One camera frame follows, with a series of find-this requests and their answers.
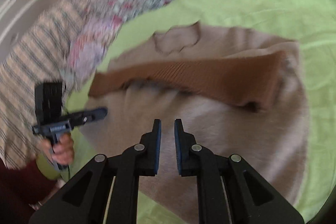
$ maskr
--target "beige fabric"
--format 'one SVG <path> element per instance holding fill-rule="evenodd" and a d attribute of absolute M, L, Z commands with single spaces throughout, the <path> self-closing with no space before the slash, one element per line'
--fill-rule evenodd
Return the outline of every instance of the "beige fabric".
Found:
<path fill-rule="evenodd" d="M 308 106 L 301 82 L 299 44 L 251 29 L 205 25 L 177 27 L 149 40 L 110 62 L 109 70 L 160 60 L 232 58 L 285 51 L 282 83 L 273 108 L 250 112 L 205 97 L 178 92 L 159 85 L 135 83 L 126 91 L 89 99 L 86 107 L 107 106 L 102 122 L 87 125 L 82 133 L 96 151 L 121 154 L 162 121 L 159 173 L 141 177 L 140 190 L 183 220 L 198 223 L 196 178 L 177 172 L 174 120 L 215 154 L 240 154 L 285 198 L 294 203 L 305 171 Z"/>

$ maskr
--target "green bedsheet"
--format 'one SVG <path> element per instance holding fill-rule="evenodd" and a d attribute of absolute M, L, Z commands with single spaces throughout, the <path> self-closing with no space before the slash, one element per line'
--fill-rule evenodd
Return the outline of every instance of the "green bedsheet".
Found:
<path fill-rule="evenodd" d="M 311 123 L 306 175 L 295 207 L 305 221 L 310 220 L 336 183 L 336 0 L 176 0 L 125 24 L 99 70 L 105 71 L 111 58 L 140 44 L 154 31 L 198 20 L 209 25 L 254 28 L 300 41 Z M 68 110 L 84 107 L 91 81 L 71 95 Z M 73 138 L 76 154 L 72 175 L 95 155 L 78 130 Z M 140 194 L 138 223 L 183 222 Z"/>

